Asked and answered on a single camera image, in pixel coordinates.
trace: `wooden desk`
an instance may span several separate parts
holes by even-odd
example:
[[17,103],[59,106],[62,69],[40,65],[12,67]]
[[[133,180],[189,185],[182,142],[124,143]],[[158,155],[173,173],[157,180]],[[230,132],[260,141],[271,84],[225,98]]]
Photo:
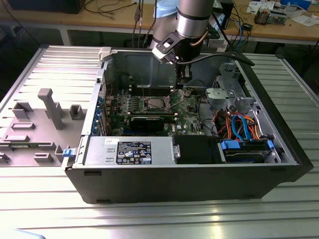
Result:
[[[110,4],[115,0],[99,0],[99,5]],[[293,44],[315,44],[319,39],[319,27],[317,25],[306,27],[290,19],[285,25],[257,25],[254,24],[254,14],[245,14],[249,0],[235,0],[239,15],[243,20],[253,25],[252,34],[249,38],[251,41],[281,42]],[[122,0],[115,6],[105,7],[104,10],[111,10],[118,7],[131,4],[130,0]],[[92,2],[88,8],[96,11],[96,4]],[[88,12],[82,9],[79,14],[65,14],[54,12],[38,11],[13,11],[10,12],[26,27],[54,28],[61,33],[63,43],[71,45],[68,31],[85,30],[85,31],[103,31],[103,32],[125,32],[131,33],[134,27],[134,14],[136,5],[123,8],[114,12],[114,20],[97,13]],[[311,11],[319,11],[319,7],[311,6]],[[142,33],[146,33],[153,22],[153,4],[144,5],[144,17]],[[8,15],[3,6],[0,7],[0,24],[17,25],[17,23]],[[235,37],[238,33],[234,23],[230,22],[225,30],[230,37]]]
[[[243,18],[244,22],[253,25],[250,40],[268,41],[268,42],[282,42],[295,44],[315,44],[319,39],[318,25],[304,26],[295,21],[287,19],[285,25],[266,24],[258,25],[254,23],[254,14],[246,12],[250,0],[234,0],[238,10],[239,16]],[[309,11],[319,11],[319,7],[311,5]],[[238,30],[235,28],[235,23],[230,22],[225,30],[227,35],[236,36]]]
[[[117,2],[116,0],[98,1],[99,5]],[[103,8],[103,10],[112,10],[130,4],[132,4],[130,0],[122,0],[114,6]],[[137,5],[115,11],[112,15],[115,18],[114,20],[98,13],[89,12],[84,8],[79,12],[79,14],[66,14],[58,12],[16,11],[11,10],[11,7],[8,4],[6,6],[10,10],[11,14],[18,19],[23,26],[58,29],[61,33],[64,45],[71,45],[72,42],[69,37],[69,30],[132,33],[134,27],[134,15]],[[95,2],[90,3],[87,8],[92,11],[97,11]],[[147,33],[154,20],[153,12],[153,4],[144,4],[142,25],[143,34]],[[0,24],[8,26],[18,25],[6,12],[2,3],[0,3]]]

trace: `blue cable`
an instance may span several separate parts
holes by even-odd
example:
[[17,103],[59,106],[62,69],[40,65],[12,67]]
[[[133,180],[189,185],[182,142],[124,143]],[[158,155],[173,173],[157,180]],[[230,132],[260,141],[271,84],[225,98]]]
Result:
[[250,139],[251,139],[251,135],[250,135],[250,133],[249,133],[249,131],[248,131],[247,122],[245,121],[244,117],[239,116],[239,115],[235,115],[235,116],[233,117],[233,119],[231,120],[231,129],[233,130],[234,135],[236,135],[236,136],[239,138],[240,141],[244,141],[244,139],[243,139],[243,138],[237,133],[237,131],[236,131],[235,121],[236,121],[236,118],[237,118],[237,117],[239,117],[239,118],[242,120],[242,122],[243,122],[243,127],[244,127],[244,132],[245,132],[245,136],[246,136],[246,138],[247,138],[248,140],[250,140]]
[[237,47],[236,47],[236,50],[238,50],[239,47],[240,47],[240,44],[241,44],[241,40],[242,40],[242,38],[243,38],[243,29],[242,29],[240,23],[239,23],[237,20],[232,19],[232,21],[234,21],[235,23],[237,23],[237,25],[238,25],[238,27],[239,27],[240,38],[239,38],[238,45],[237,45]]

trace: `motherboard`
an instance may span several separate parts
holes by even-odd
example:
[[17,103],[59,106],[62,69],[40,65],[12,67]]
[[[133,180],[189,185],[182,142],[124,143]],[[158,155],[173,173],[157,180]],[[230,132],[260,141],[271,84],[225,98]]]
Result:
[[105,97],[98,135],[204,135],[197,113],[199,98],[190,89],[120,90]]

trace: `warning label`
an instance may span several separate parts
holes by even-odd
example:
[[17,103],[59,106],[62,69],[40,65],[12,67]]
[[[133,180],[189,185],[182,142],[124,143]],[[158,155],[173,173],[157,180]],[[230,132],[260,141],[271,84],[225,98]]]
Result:
[[152,164],[151,142],[119,142],[117,164]]

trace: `sticker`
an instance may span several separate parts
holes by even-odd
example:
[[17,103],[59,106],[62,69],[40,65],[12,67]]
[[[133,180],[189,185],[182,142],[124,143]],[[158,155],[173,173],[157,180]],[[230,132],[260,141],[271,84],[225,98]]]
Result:
[[118,139],[116,140],[118,144],[117,164],[152,164],[151,142],[119,142]]
[[118,144],[119,141],[118,138],[106,138],[104,144]]
[[28,145],[10,145],[11,148],[29,148]]

